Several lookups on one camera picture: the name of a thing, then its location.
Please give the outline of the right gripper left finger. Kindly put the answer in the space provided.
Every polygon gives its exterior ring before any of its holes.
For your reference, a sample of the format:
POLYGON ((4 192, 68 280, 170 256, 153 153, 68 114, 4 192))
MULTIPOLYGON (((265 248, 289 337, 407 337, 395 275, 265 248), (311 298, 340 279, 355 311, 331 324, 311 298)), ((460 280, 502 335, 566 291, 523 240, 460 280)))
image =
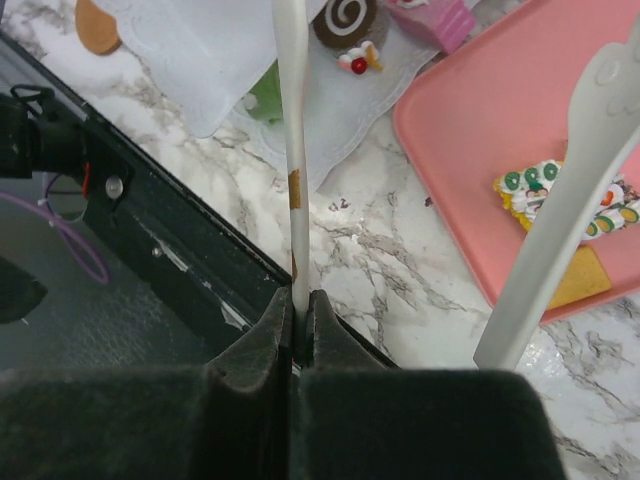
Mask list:
POLYGON ((202 365, 7 370, 5 479, 284 479, 291 293, 202 365))

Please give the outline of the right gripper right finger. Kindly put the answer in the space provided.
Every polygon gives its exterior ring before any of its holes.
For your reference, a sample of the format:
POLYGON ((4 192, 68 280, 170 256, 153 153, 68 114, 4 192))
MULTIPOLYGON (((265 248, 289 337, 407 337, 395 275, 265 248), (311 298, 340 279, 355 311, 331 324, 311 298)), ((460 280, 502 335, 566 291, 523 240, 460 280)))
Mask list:
POLYGON ((378 360, 312 294, 295 479, 562 479, 542 402, 504 370, 404 370, 378 360))

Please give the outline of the pink serving tray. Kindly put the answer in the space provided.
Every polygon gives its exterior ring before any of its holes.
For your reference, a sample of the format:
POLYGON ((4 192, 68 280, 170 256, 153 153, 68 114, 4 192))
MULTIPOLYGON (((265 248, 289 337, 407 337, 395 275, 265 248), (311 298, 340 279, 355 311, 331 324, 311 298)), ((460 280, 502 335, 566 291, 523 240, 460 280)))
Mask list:
POLYGON ((581 73, 600 48, 628 39, 638 12, 635 0, 527 1, 398 100, 396 136, 489 303, 525 237, 495 179, 562 155, 581 73))

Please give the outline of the white tiered serving stand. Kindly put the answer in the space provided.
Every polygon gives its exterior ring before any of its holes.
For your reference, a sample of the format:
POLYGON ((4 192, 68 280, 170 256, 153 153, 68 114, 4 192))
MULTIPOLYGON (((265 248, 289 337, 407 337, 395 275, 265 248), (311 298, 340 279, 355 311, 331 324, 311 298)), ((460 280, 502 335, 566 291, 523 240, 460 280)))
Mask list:
MULTIPOLYGON (((254 120, 241 100, 276 59, 268 1, 100 1, 123 43, 177 102, 197 137, 224 121, 245 131, 258 156, 285 171, 284 131, 254 120)), ((350 74, 315 37, 304 113, 307 177, 317 190, 407 90, 437 52, 391 25, 379 48, 380 73, 350 74)))

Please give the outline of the chocolate swiss roll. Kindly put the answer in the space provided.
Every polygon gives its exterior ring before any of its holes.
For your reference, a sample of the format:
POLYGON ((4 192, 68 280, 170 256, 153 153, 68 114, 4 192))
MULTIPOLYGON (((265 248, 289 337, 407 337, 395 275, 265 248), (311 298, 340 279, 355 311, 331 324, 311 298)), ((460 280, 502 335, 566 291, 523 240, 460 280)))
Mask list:
POLYGON ((381 46, 390 28, 390 16, 380 1, 328 1, 312 22, 319 42, 343 51, 370 40, 381 46))

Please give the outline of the pink cake slice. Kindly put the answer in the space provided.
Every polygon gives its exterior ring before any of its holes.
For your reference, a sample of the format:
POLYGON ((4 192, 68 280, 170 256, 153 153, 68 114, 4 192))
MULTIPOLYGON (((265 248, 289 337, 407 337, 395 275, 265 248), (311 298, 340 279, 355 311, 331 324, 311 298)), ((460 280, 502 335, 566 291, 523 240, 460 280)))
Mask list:
POLYGON ((445 54, 453 53, 475 27, 471 9, 461 0, 384 1, 406 34, 445 54))

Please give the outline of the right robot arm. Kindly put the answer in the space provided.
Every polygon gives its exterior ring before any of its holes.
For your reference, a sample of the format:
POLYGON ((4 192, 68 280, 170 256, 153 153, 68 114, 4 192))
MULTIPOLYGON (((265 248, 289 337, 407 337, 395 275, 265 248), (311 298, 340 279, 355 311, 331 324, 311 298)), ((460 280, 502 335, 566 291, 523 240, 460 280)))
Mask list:
POLYGON ((1 371, 5 479, 561 479, 522 377, 403 370, 49 88, 1 99, 1 174, 73 179, 86 224, 216 349, 168 366, 1 371))

